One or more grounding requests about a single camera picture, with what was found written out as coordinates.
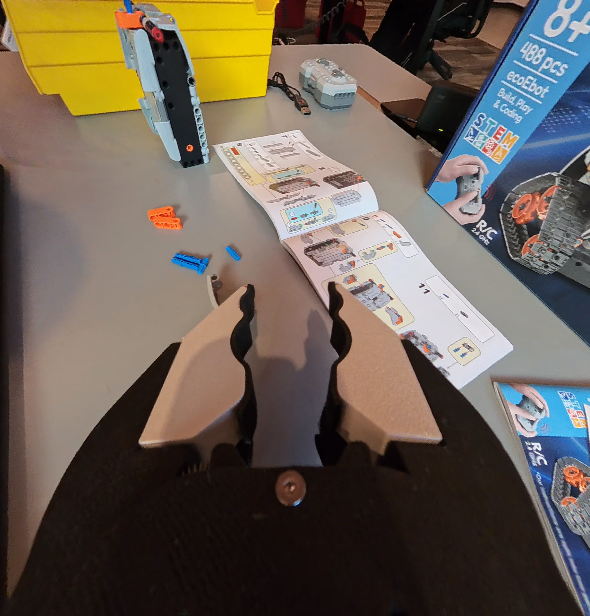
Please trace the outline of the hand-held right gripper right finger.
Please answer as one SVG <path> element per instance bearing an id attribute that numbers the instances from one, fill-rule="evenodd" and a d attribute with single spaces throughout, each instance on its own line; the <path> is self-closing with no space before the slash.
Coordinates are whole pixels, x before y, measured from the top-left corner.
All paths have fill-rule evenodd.
<path id="1" fill-rule="evenodd" d="M 402 340 L 340 283 L 330 282 L 330 369 L 316 448 L 333 465 L 346 444 L 361 441 L 383 455 L 392 441 L 438 444 L 442 435 Z"/>

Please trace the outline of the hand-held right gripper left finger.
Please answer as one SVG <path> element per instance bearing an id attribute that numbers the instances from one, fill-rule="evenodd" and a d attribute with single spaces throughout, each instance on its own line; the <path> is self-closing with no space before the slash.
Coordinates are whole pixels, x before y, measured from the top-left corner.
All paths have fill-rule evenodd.
<path id="1" fill-rule="evenodd" d="M 251 284 L 234 292 L 182 339 L 138 443 L 193 444 L 203 461 L 229 443 L 253 456 L 255 393 L 245 356 L 255 314 Z"/>

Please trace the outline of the instruction booklet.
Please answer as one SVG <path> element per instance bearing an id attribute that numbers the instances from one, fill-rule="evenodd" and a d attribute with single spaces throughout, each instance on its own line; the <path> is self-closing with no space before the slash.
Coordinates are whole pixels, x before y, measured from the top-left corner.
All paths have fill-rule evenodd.
<path id="1" fill-rule="evenodd" d="M 406 228 L 379 209 L 364 176 L 325 156 L 301 131 L 214 148 L 324 304 L 329 283 L 342 284 L 457 388 L 513 350 Z"/>

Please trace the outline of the grey black robot body model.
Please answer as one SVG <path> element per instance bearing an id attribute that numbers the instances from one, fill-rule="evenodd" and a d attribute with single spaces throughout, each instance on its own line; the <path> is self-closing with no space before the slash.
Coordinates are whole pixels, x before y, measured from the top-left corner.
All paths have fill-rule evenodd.
<path id="1" fill-rule="evenodd" d="M 143 90 L 141 110 L 171 159 L 183 167 L 209 162 L 192 61 L 175 19 L 152 4 L 115 11 L 125 64 Z"/>

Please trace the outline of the blue closed booklet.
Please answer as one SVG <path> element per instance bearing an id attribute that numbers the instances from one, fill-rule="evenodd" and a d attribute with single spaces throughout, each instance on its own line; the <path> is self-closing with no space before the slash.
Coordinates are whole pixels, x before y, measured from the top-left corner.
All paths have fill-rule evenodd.
<path id="1" fill-rule="evenodd" d="M 590 615 L 590 388 L 495 382 L 521 442 L 540 510 L 552 528 L 578 601 Z"/>

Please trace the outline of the black electronic device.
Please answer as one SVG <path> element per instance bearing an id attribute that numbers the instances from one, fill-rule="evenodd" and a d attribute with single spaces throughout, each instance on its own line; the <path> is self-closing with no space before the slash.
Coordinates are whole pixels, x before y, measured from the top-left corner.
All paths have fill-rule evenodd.
<path id="1" fill-rule="evenodd" d="M 477 95 L 478 89 L 435 81 L 425 100 L 386 102 L 381 110 L 410 136 L 422 138 L 443 153 Z"/>

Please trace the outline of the blue robot kit box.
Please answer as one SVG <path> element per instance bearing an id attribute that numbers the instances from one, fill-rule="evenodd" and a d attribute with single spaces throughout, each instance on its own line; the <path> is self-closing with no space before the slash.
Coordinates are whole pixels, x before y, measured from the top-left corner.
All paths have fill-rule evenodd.
<path id="1" fill-rule="evenodd" d="M 531 1 L 427 192 L 590 346 L 590 1 Z"/>

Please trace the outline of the grey battery box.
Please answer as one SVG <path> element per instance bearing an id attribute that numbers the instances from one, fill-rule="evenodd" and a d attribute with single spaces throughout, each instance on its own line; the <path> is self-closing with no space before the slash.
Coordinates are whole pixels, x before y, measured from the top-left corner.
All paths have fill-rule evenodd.
<path id="1" fill-rule="evenodd" d="M 333 61 L 308 59 L 300 66 L 299 81 L 323 108 L 339 110 L 350 107 L 357 92 L 357 81 Z"/>

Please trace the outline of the black office chair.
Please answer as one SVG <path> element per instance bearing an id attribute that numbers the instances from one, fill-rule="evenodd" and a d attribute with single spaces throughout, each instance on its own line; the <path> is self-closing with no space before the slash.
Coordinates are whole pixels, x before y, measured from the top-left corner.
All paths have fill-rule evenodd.
<path id="1" fill-rule="evenodd" d="M 444 79 L 453 73 L 434 50 L 434 42 L 450 36 L 474 38 L 484 26 L 492 1 L 392 1 L 370 45 L 417 73 L 426 64 Z"/>

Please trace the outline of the red bag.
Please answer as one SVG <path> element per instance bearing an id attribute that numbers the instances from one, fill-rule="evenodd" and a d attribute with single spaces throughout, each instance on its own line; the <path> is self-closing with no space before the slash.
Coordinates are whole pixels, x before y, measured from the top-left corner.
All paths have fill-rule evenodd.
<path id="1" fill-rule="evenodd" d="M 304 27 L 306 0 L 283 0 L 275 10 L 275 27 L 300 29 Z"/>
<path id="2" fill-rule="evenodd" d="M 365 43 L 364 1 L 322 1 L 316 37 L 319 44 Z"/>

